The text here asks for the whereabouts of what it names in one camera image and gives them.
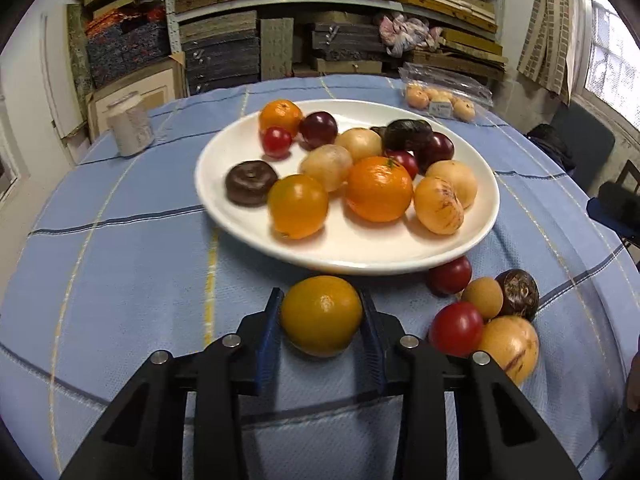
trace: tomato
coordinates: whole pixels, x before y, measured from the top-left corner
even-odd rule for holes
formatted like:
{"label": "tomato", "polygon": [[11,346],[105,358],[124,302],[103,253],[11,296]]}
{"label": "tomato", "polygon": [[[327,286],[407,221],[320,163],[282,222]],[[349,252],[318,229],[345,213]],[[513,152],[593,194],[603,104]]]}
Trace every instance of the tomato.
{"label": "tomato", "polygon": [[431,323],[429,342],[441,352],[468,357],[482,339],[482,316],[468,301],[443,308]]}
{"label": "tomato", "polygon": [[415,157],[411,153],[405,152],[403,150],[400,150],[398,152],[386,150],[385,156],[392,158],[394,161],[400,164],[400,166],[403,166],[411,177],[411,180],[413,180],[418,174],[418,163],[415,161]]}
{"label": "tomato", "polygon": [[279,126],[267,128],[260,138],[264,153],[273,158],[284,158],[289,154],[293,139],[291,134]]}
{"label": "tomato", "polygon": [[457,294],[471,281],[471,264],[466,256],[429,269],[427,285],[436,294]]}

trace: cherry tomato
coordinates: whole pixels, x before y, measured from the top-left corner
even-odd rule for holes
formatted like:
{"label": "cherry tomato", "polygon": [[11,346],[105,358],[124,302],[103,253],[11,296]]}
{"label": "cherry tomato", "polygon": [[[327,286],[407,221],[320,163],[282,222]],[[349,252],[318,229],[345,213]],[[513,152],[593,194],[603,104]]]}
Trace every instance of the cherry tomato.
{"label": "cherry tomato", "polygon": [[310,148],[333,144],[338,135],[338,124],[328,112],[314,112],[306,116],[298,127]]}
{"label": "cherry tomato", "polygon": [[458,301],[443,308],[429,328],[429,342],[441,352],[467,357],[482,339],[482,316],[473,304]]}
{"label": "cherry tomato", "polygon": [[460,256],[448,264],[429,269],[427,285],[436,294],[457,294],[471,281],[471,264]]}
{"label": "cherry tomato", "polygon": [[289,154],[292,137],[287,130],[272,126],[267,128],[260,141],[265,154],[273,158],[284,158]]}
{"label": "cherry tomato", "polygon": [[418,163],[415,161],[415,158],[411,153],[405,152],[403,150],[400,150],[398,152],[385,150],[385,156],[392,158],[394,161],[400,164],[400,166],[404,166],[412,180],[418,174]]}

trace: checkered tablecloth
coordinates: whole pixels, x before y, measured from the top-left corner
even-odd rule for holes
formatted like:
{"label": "checkered tablecloth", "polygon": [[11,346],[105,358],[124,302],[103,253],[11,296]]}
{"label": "checkered tablecloth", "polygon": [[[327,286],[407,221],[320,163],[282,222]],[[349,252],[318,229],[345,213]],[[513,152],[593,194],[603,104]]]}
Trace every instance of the checkered tablecloth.
{"label": "checkered tablecloth", "polygon": [[[207,141],[275,98],[404,107],[399,85],[344,75],[215,90],[154,110],[156,142],[134,158],[120,158],[110,135],[100,138],[41,212],[0,311],[0,415],[45,480],[59,476],[152,351],[199,351],[261,310],[273,286],[286,290],[312,274],[257,253],[209,219],[193,185]],[[484,156],[500,188],[495,227],[468,254],[474,275],[521,267],[542,294],[540,361],[523,391],[583,477],[596,479],[619,444],[640,333],[638,272],[619,238],[586,216],[584,193],[521,134],[492,114],[475,125],[442,122]],[[418,335],[449,301],[434,298],[420,274],[352,281]],[[284,348],[273,391],[242,402],[250,477],[391,478],[401,399],[377,399],[373,389],[357,338],[321,362]],[[456,478],[450,397],[447,405]]]}

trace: fabric bundle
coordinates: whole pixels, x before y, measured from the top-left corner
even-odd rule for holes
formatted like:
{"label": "fabric bundle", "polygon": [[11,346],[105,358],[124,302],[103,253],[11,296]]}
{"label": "fabric bundle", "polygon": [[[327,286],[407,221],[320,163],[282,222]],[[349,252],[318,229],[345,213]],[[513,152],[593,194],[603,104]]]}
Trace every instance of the fabric bundle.
{"label": "fabric bundle", "polygon": [[384,16],[380,22],[380,38],[387,46],[386,52],[393,57],[402,57],[403,52],[416,46],[427,47],[432,52],[438,49],[438,38],[442,29],[429,29],[429,22],[417,18],[406,19],[404,14],[396,12],[393,21]]}

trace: dark brown fruit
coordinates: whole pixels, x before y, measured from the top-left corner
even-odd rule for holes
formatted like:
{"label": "dark brown fruit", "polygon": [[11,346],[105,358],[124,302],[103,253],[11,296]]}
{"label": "dark brown fruit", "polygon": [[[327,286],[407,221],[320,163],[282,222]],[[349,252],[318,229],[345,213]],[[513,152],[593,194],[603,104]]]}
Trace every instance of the dark brown fruit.
{"label": "dark brown fruit", "polygon": [[445,134],[434,132],[426,139],[419,150],[414,151],[414,156],[420,167],[420,173],[424,174],[427,168],[439,160],[451,160],[454,154],[453,142]]}
{"label": "dark brown fruit", "polygon": [[388,124],[382,133],[385,150],[415,152],[428,145],[433,130],[427,121],[398,119]]}
{"label": "dark brown fruit", "polygon": [[263,205],[278,180],[273,168],[262,160],[248,160],[232,167],[226,174],[226,197],[238,205]]}
{"label": "dark brown fruit", "polygon": [[536,280],[525,270],[505,270],[496,279],[502,289],[502,308],[498,316],[520,316],[532,321],[540,304]]}

